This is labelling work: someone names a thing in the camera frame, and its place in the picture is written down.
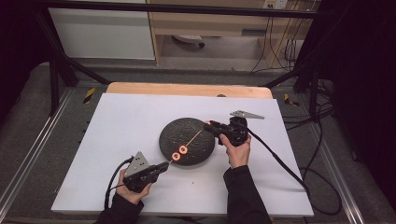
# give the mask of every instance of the table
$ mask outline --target table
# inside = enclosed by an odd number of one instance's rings
[[[218,94],[228,97],[209,96]],[[265,119],[249,119],[248,126],[299,175],[277,102],[271,98],[268,89],[256,87],[110,84],[51,210],[65,214],[99,213],[103,210],[108,181],[122,161],[137,151],[142,151],[152,164],[164,161],[158,139],[167,123],[185,117],[228,123],[229,113],[237,109],[265,116]],[[251,147],[249,168],[269,215],[313,216],[304,189],[258,141],[253,140]],[[228,167],[223,146],[215,146],[209,159],[201,164],[192,167],[171,164],[144,199],[146,206],[141,214],[225,215],[227,190],[222,175]]]

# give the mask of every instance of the white cabinet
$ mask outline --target white cabinet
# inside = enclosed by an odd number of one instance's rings
[[[91,0],[146,3],[145,0]],[[154,60],[147,12],[50,8],[64,46],[73,58]]]

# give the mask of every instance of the orange ring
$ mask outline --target orange ring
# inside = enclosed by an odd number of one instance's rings
[[[172,160],[174,161],[178,161],[180,160],[181,156],[180,154],[178,154],[178,152],[174,152],[174,154],[172,154]]]
[[[183,155],[186,154],[188,151],[189,151],[189,149],[187,147],[185,147],[185,146],[181,146],[178,149],[178,152],[180,152],[180,154],[183,154]]]

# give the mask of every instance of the vr controller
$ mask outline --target vr controller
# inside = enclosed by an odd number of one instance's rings
[[[210,120],[205,123],[204,129],[213,133],[219,139],[219,145],[223,145],[219,138],[221,133],[226,135],[230,143],[235,147],[241,146],[248,140],[248,121],[245,118],[232,117],[230,118],[230,124]]]
[[[158,176],[166,172],[168,167],[167,161],[158,165],[149,165],[143,154],[138,152],[126,169],[123,182],[128,190],[140,193],[147,184],[157,182]]]

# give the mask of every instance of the black sleeve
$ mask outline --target black sleeve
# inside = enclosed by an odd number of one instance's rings
[[[228,190],[229,224],[272,223],[247,165],[228,169],[224,182]]]
[[[101,212],[95,224],[134,224],[136,223],[143,206],[142,202],[139,202],[138,205],[130,203],[116,193],[113,197],[111,208],[107,208]]]

